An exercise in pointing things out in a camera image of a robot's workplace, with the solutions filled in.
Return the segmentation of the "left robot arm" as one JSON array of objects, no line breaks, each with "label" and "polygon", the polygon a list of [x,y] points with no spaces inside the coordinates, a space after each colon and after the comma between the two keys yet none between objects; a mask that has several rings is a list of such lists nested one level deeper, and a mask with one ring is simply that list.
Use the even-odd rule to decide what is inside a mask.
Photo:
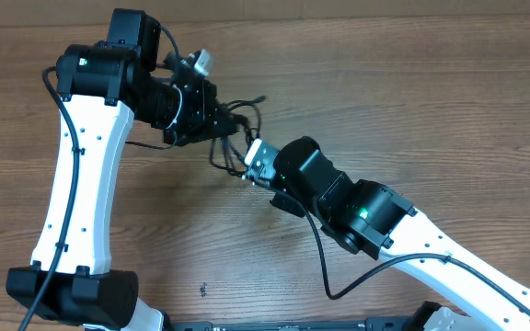
[{"label": "left robot arm", "polygon": [[[129,132],[147,123],[169,149],[226,138],[248,122],[217,99],[207,51],[158,61],[166,34],[144,11],[117,8],[106,39],[69,46],[42,74],[61,115],[52,194],[29,264],[6,278],[28,316],[87,330],[168,327],[140,298],[137,275],[111,266],[110,215]],[[160,66],[170,77],[155,76]]]}]

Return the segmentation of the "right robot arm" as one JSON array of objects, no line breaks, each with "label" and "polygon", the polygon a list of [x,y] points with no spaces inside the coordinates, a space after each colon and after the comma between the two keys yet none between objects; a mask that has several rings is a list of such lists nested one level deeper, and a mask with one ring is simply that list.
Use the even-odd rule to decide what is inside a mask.
[{"label": "right robot arm", "polygon": [[530,289],[448,236],[392,188],[352,181],[302,137],[282,149],[255,139],[244,158],[244,178],[274,192],[271,204],[310,223],[315,237],[332,238],[378,266],[343,290],[338,300],[373,275],[396,268],[422,282],[465,314],[465,325],[487,330],[530,330]]}]

